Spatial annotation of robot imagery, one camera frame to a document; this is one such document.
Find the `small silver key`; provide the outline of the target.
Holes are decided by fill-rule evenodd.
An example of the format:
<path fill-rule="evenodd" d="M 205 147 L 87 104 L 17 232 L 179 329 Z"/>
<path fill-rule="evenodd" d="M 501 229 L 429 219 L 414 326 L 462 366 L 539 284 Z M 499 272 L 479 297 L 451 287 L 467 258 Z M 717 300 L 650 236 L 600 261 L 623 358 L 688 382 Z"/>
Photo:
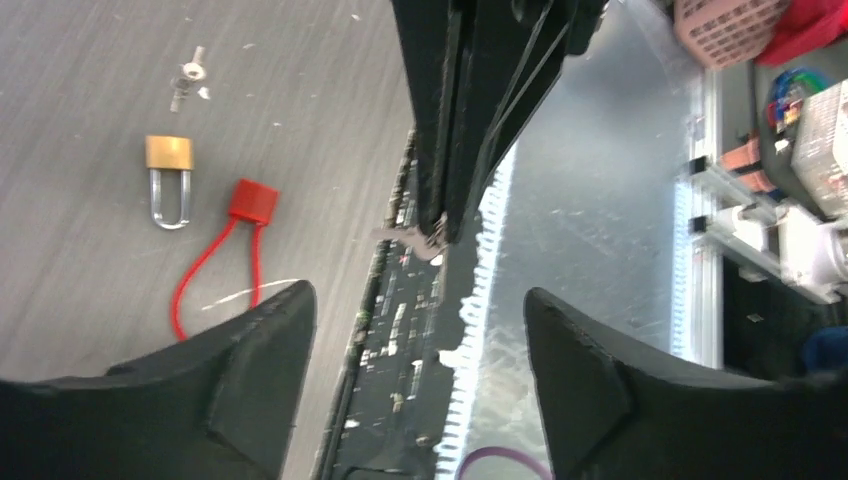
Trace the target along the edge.
<path fill-rule="evenodd" d="M 444 253 L 448 246 L 446 214 L 442 214 L 435 222 L 434 232 L 429 235 L 422 233 L 418 226 L 407 226 L 404 220 L 403 214 L 392 215 L 384 226 L 374 228 L 370 237 L 377 241 L 399 242 L 422 261 L 431 261 Z"/>

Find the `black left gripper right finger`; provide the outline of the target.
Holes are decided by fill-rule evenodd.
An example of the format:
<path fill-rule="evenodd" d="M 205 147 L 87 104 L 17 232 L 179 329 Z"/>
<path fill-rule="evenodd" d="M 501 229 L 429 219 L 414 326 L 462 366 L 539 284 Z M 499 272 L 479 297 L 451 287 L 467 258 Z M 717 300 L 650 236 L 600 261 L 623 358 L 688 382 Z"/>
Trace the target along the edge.
<path fill-rule="evenodd" d="M 559 479 L 843 479 L 847 374 L 760 380 L 683 360 L 550 292 L 524 299 Z"/>

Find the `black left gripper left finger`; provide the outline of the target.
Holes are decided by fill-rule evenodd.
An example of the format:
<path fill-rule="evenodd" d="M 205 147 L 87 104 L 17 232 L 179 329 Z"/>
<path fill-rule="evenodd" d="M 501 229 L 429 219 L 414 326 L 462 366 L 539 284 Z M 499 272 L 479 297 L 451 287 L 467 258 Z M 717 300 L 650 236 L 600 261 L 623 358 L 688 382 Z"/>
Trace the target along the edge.
<path fill-rule="evenodd" d="M 298 281 L 99 377 L 1 384 L 5 479 L 276 479 L 316 326 Z"/>

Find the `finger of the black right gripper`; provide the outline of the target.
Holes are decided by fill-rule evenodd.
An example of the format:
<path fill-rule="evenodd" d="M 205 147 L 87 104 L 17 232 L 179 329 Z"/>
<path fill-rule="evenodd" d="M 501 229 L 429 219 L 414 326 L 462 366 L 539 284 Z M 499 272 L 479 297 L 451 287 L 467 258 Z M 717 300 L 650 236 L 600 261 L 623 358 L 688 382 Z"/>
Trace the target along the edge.
<path fill-rule="evenodd" d="M 462 48 L 443 200 L 443 238 L 456 242 L 482 188 L 529 117 L 517 102 L 544 96 L 564 58 L 586 51 L 604 1 L 474 1 Z M 542 78 L 543 72 L 550 77 Z"/>
<path fill-rule="evenodd" d="M 397 0 L 392 8 L 414 117 L 418 225 L 434 232 L 446 212 L 463 14 L 450 1 Z"/>

